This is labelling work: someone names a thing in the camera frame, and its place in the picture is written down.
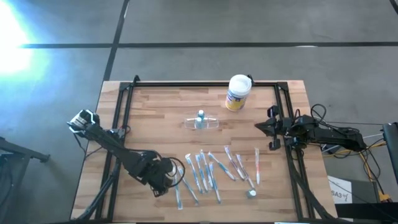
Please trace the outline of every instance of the black floor stripe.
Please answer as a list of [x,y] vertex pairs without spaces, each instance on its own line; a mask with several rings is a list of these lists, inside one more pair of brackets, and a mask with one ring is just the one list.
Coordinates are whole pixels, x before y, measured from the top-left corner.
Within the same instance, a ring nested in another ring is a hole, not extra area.
[[22,44],[23,49],[103,49],[112,44]]
[[397,5],[397,1],[396,0],[390,0],[390,3],[392,5],[392,7],[394,8],[394,10],[396,11],[396,13],[398,14],[398,5]]
[[225,43],[126,43],[119,48],[224,48],[224,47],[398,47],[398,42],[225,42]]
[[113,63],[114,63],[114,59],[116,57],[116,52],[118,51],[120,36],[122,35],[124,19],[126,17],[129,2],[130,2],[130,0],[124,0],[124,2],[123,2],[122,10],[121,10],[120,16],[119,16],[118,26],[116,28],[116,33],[115,33],[114,39],[113,39],[111,53],[109,54],[108,62],[106,64],[103,81],[109,81],[109,79],[111,78]]

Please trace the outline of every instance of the small bottle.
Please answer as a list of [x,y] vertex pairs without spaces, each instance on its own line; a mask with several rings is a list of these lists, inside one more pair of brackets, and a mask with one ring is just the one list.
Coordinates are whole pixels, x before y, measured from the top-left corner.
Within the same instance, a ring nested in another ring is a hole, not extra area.
[[203,110],[198,111],[198,118],[201,118],[202,121],[205,121],[205,112]]
[[203,121],[201,118],[196,118],[195,120],[195,128],[202,129],[203,128]]

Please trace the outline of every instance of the metal stand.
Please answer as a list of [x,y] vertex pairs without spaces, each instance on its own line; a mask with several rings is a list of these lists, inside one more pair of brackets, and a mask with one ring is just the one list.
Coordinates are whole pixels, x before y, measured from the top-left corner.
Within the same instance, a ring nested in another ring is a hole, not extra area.
[[50,155],[45,155],[7,142],[2,137],[0,137],[0,149],[10,152],[0,154],[1,169],[8,171],[2,171],[5,177],[1,177],[2,185],[5,185],[5,189],[1,189],[0,191],[0,198],[2,198],[2,204],[0,206],[0,223],[2,223],[7,215],[7,211],[12,209],[14,206],[16,194],[21,187],[30,159],[34,158],[40,160],[40,162],[47,162]]
[[27,155],[30,158],[38,159],[40,162],[47,162],[49,160],[50,155],[45,155],[31,149],[27,149],[25,147],[18,146],[16,144],[7,142],[5,138],[0,137],[0,149],[11,152],[11,153],[19,153],[22,155]]

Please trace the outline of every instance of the yellow label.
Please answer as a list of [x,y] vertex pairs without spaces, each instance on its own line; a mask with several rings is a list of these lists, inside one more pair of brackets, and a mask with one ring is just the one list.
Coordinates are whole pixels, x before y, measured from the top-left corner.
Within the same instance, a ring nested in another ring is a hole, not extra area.
[[228,94],[226,95],[225,106],[231,111],[238,111],[243,108],[245,102],[246,102],[246,96],[238,98],[233,96],[228,91]]

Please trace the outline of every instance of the white lid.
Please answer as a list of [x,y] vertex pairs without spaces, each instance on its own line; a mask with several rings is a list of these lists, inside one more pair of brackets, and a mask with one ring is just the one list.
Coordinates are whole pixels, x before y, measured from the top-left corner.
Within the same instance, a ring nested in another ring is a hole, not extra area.
[[229,81],[229,90],[235,95],[246,96],[251,89],[251,79],[245,75],[234,75]]

